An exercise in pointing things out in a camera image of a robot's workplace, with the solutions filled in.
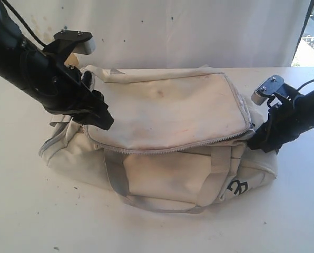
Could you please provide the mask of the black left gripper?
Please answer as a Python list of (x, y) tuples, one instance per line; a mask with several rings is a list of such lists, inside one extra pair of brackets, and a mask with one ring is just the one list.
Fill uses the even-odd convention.
[(21, 87), (52, 114), (66, 114), (81, 125), (109, 130), (114, 119), (99, 91), (91, 91), (75, 67), (64, 64), (63, 54), (24, 50), (19, 57)]

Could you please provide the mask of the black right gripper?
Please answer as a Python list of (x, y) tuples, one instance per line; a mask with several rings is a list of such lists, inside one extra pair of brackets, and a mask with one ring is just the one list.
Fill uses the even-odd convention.
[(265, 153), (274, 151), (279, 153), (281, 146), (297, 139), (305, 132), (301, 119), (301, 112), (297, 108), (297, 101), (303, 95), (296, 89), (274, 92), (265, 96), (267, 104), (278, 99), (281, 104), (269, 107), (268, 120), (248, 140), (251, 150), (263, 150)]

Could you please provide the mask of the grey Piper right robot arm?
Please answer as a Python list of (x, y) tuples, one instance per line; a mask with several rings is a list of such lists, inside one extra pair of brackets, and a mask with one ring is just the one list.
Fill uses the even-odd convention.
[(293, 100), (273, 105), (268, 120), (251, 137), (251, 150), (265, 153), (279, 150), (283, 144), (296, 140), (301, 134), (314, 129), (314, 91), (298, 94)]

